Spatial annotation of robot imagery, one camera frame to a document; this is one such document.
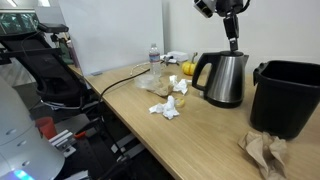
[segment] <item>white tissue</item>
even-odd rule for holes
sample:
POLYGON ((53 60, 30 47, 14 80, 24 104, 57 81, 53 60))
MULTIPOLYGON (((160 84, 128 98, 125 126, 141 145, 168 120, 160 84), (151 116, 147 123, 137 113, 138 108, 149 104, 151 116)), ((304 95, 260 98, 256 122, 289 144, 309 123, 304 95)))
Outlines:
POLYGON ((190 80, 181 79, 180 82, 177 82, 177 76, 172 75, 169 77, 170 83, 173 85, 173 91, 179 92, 181 91, 183 95, 185 95, 188 91, 188 82, 190 80))
POLYGON ((164 117, 172 119, 174 116, 178 116, 179 112, 174 107, 174 98, 168 96, 168 101, 165 104, 157 104, 149 108, 150 113, 162 113, 164 117))

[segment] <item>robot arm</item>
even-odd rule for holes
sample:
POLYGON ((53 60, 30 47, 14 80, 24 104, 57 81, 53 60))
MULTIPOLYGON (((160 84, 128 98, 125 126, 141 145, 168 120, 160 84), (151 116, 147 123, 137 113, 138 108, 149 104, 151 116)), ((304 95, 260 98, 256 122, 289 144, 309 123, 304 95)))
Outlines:
POLYGON ((238 50, 239 24, 237 14, 244 12, 250 4, 247 0, 243 6, 243 0, 194 0, 194 7, 206 18, 213 13, 224 17, 224 27, 230 42, 230 50, 238 50))

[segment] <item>chair backrest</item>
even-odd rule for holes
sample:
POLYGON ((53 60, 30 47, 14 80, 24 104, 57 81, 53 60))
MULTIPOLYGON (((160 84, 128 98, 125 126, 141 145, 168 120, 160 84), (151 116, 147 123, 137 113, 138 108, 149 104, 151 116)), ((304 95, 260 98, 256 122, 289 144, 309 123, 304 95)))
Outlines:
MULTIPOLYGON (((0 36, 0 43, 9 51, 50 49, 42 33, 32 32, 0 36)), ((78 103, 84 93, 84 84, 55 53, 25 55, 16 59, 32 74, 37 82, 37 93, 43 101, 78 103)))

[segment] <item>kettle spout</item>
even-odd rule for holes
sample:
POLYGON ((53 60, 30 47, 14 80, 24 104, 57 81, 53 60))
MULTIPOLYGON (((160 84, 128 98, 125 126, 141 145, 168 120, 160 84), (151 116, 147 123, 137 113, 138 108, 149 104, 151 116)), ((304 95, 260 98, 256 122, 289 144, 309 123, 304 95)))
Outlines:
POLYGON ((248 59, 249 59, 249 55, 244 55, 243 56, 242 61, 243 61, 244 65, 247 65, 248 59))

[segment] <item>white wall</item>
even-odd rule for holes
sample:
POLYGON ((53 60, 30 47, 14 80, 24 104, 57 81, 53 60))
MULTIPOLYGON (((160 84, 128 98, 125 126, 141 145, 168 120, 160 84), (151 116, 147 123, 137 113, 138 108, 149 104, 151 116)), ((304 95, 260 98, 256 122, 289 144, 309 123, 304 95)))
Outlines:
MULTIPOLYGON (((191 57, 193 52, 229 49, 223 18, 204 18, 192 0, 162 1, 165 52, 178 50, 191 57)), ((238 16, 239 50, 250 55, 246 71, 274 59, 320 64, 319 7, 319 0, 252 0, 238 16)))

